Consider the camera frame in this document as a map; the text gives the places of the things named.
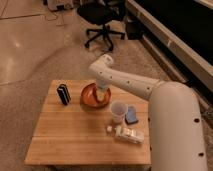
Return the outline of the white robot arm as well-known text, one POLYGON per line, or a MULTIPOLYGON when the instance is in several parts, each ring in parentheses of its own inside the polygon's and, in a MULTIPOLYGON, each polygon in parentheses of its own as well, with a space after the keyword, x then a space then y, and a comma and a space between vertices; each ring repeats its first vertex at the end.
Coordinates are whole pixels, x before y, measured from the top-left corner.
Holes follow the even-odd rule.
POLYGON ((188 86, 113 70, 111 56, 89 71, 98 87, 114 85, 148 102, 151 171, 208 171, 198 99, 188 86))

